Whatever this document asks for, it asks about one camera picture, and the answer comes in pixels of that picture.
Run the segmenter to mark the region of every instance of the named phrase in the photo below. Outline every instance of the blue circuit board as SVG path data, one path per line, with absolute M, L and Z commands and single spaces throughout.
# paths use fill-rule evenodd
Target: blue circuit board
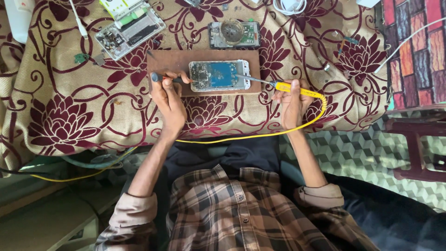
M 197 89 L 233 87 L 237 83 L 237 67 L 234 63 L 197 63 L 192 69 L 192 84 Z

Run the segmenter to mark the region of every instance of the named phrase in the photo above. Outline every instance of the yellow cable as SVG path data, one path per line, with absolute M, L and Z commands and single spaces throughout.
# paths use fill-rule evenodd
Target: yellow cable
M 272 134 L 259 134 L 259 135 L 249 135 L 249 136 L 243 136 L 243 137 L 237 137 L 237 138 L 225 138 L 225 139 L 220 139 L 220 140 L 215 140 L 215 141 L 189 141 L 189 140 L 180 140 L 177 139 L 176 141 L 178 142 L 184 142 L 184 143 L 196 143 L 196 144 L 213 144 L 213 143 L 219 143 L 219 142 L 224 142 L 224 141 L 229 141 L 229 140 L 236 140 L 236 139 L 246 139 L 246 138 L 259 138 L 259 137 L 267 137 L 267 136 L 275 136 L 275 135 L 281 135 L 281 134 L 287 134 L 289 132 L 295 131 L 295 130 L 299 130 L 301 128 L 304 128 L 310 124 L 313 124 L 314 122 L 316 122 L 320 117 L 322 117 L 322 115 L 324 114 L 325 110 L 327 109 L 327 99 L 325 98 L 325 96 L 323 96 L 320 93 L 317 93 L 318 95 L 315 95 L 314 93 L 310 96 L 314 96 L 316 98 L 321 99 L 322 101 L 322 107 L 321 107 L 321 112 L 319 113 L 319 115 L 313 119 L 312 121 L 305 123 L 301 126 L 298 126 L 296 128 L 293 129 L 289 129 L 283 132 L 278 132 L 278 133 L 272 133 Z
M 180 140 L 177 139 L 176 141 L 178 142 L 184 142 L 184 143 L 196 143 L 196 144 L 212 144 L 212 143 L 219 143 L 219 142 L 224 142 L 224 141 L 229 141 L 229 140 L 237 140 L 237 139 L 246 139 L 246 138 L 258 138 L 258 137 L 267 137 L 267 136 L 275 136 L 275 135 L 281 135 L 281 134 L 286 134 L 295 130 L 299 130 L 301 128 L 304 128 L 310 124 L 313 124 L 314 122 L 316 122 L 320 117 L 322 117 L 322 115 L 324 114 L 325 110 L 327 109 L 327 99 L 320 93 L 316 93 L 316 92 L 311 92 L 311 93 L 303 93 L 304 95 L 307 96 L 313 96 L 316 98 L 321 99 L 322 102 L 322 107 L 321 107 L 321 112 L 319 113 L 319 115 L 313 119 L 312 121 L 305 123 L 301 126 L 298 126 L 296 128 L 293 129 L 289 129 L 283 132 L 278 132 L 278 133 L 272 133 L 272 134 L 259 134 L 259 135 L 249 135 L 249 136 L 243 136 L 243 137 L 237 137 L 237 138 L 226 138 L 226 139 L 220 139 L 220 140 L 215 140 L 215 141 L 206 141 L 206 142 L 201 142 L 201 141 L 188 141 L 188 140 Z M 66 179 L 66 180 L 54 180 L 54 179 L 48 179 L 39 175 L 34 175 L 31 174 L 31 176 L 42 179 L 42 180 L 47 180 L 47 181 L 53 181 L 53 182 L 67 182 L 67 181 L 73 181 L 73 180 L 80 180 L 80 179 L 84 179 L 84 178 L 88 178 L 88 177 L 93 177 L 95 175 L 98 175 L 99 173 L 102 173 L 103 171 L 111 168 L 114 164 L 118 163 L 124 156 L 126 156 L 127 154 L 131 153 L 133 150 L 135 150 L 137 147 L 131 149 L 130 151 L 124 153 L 122 156 L 120 156 L 117 160 L 115 160 L 113 162 L 113 164 L 111 164 L 110 166 L 100 170 L 99 172 L 96 172 L 94 174 L 90 174 L 90 175 L 85 175 L 85 176 L 81 176 L 81 177 L 77 177 L 77 178 L 72 178 L 72 179 Z
M 89 175 L 85 175 L 85 176 L 81 176 L 81 177 L 76 177 L 76 178 L 71 178 L 71 179 L 66 179 L 66 180 L 54 180 L 54 179 L 45 178 L 45 177 L 42 177 L 42 176 L 39 176 L 39 175 L 35 175 L 35 174 L 31 174 L 31 176 L 32 176 L 32 177 L 39 178 L 39 179 L 42 179 L 42 180 L 53 181 L 53 182 L 68 182 L 68 181 L 80 180 L 80 179 L 85 179 L 85 178 L 88 178 L 88 177 L 93 177 L 93 176 L 98 175 L 99 173 L 102 173 L 103 171 L 105 171 L 105 170 L 111 168 L 114 164 L 118 163 L 124 156 L 126 156 L 126 155 L 129 154 L 129 153 L 131 153 L 131 152 L 132 152 L 133 150 L 135 150 L 135 149 L 136 149 L 136 147 L 133 148 L 133 149 L 131 149 L 130 151 L 124 153 L 123 155 L 121 155 L 121 156 L 120 156 L 117 160 L 115 160 L 110 166 L 108 166 L 108 167 L 106 167 L 106 168 L 104 168 L 104 169 L 101 169 L 99 172 L 95 172 L 95 173 L 93 173 L 93 174 L 89 174 Z

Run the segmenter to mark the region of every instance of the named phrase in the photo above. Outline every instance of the white charging cable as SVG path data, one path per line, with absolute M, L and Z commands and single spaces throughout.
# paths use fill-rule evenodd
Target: white charging cable
M 74 15 L 76 16 L 76 22 L 78 23 L 78 27 L 79 27 L 79 31 L 81 32 L 81 35 L 85 38 L 88 39 L 88 33 L 87 30 L 85 29 L 85 27 L 82 25 L 81 20 L 78 16 L 78 13 L 76 12 L 76 7 L 73 4 L 73 0 L 70 0 L 70 4 L 71 4 L 71 8 L 73 9 Z
M 279 8 L 277 6 L 277 1 L 280 2 L 281 8 Z M 285 7 L 285 5 L 284 5 L 284 1 L 290 1 L 290 0 L 273 0 L 274 8 L 276 8 L 277 11 L 281 12 L 284 15 L 287 15 L 287 16 L 295 15 L 295 14 L 302 13 L 305 10 L 306 0 L 300 0 L 300 3 L 296 7 L 294 7 L 292 11 L 287 10 L 287 7 Z
M 378 69 L 375 71 L 375 73 L 378 73 L 378 72 L 381 70 L 381 68 L 387 63 L 387 61 L 389 61 L 389 59 L 391 59 L 391 58 L 393 57 L 393 55 L 395 55 L 395 53 L 401 48 L 401 46 L 402 46 L 405 42 L 407 42 L 409 39 L 411 39 L 415 34 L 417 34 L 417 33 L 418 33 L 419 31 L 421 31 L 421 30 L 424 30 L 426 27 L 428 27 L 428 26 L 430 26 L 430 25 L 433 25 L 433 24 L 435 24 L 435 23 L 438 23 L 438 22 L 440 22 L 440 21 L 443 21 L 443 20 L 446 20 L 446 17 L 444 17 L 444 18 L 440 18 L 440 19 L 438 19 L 437 21 L 433 21 L 432 23 L 426 24 L 425 26 L 419 28 L 416 32 L 414 32 L 414 33 L 413 33 L 412 35 L 410 35 L 408 38 L 406 38 L 406 40 L 404 40 L 404 41 L 400 44 L 400 46 L 398 46 L 398 47 L 395 49 L 395 51 L 394 51 L 390 56 L 387 57 L 386 61 L 384 61 L 384 62 L 378 67 Z

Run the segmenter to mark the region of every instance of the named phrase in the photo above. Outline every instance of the rolled-up sleeve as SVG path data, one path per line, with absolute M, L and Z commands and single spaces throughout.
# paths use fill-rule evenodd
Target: rolled-up sleeve
M 139 198 L 124 193 L 116 204 L 109 224 L 95 245 L 96 251 L 150 250 L 150 235 L 156 233 L 157 196 Z
M 304 207 L 315 206 L 329 209 L 344 205 L 341 189 L 335 184 L 327 184 L 319 188 L 297 188 L 294 191 L 294 199 Z
M 339 186 L 328 184 L 319 188 L 300 187 L 294 191 L 294 199 L 304 207 L 302 212 L 307 218 L 331 242 L 340 243 L 343 239 L 353 246 L 351 250 L 379 250 L 353 217 L 342 209 L 344 197 Z

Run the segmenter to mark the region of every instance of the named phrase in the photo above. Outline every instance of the hand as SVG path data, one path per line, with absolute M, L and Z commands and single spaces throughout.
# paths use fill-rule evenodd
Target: hand
M 162 83 L 150 80 L 152 82 L 152 99 L 157 104 L 163 119 L 160 138 L 175 140 L 184 127 L 187 114 L 186 108 L 180 99 L 182 87 L 179 83 L 173 83 L 172 79 L 181 76 L 183 82 L 187 84 L 191 83 L 192 80 L 187 77 L 184 71 L 173 73 L 167 69 L 163 69 L 156 72 L 167 76 Z
M 285 130 L 293 129 L 302 125 L 302 119 L 310 104 L 314 101 L 313 97 L 301 95 L 301 87 L 309 89 L 310 85 L 305 79 L 285 80 L 291 84 L 291 92 L 276 91 L 271 97 L 282 103 L 281 122 Z

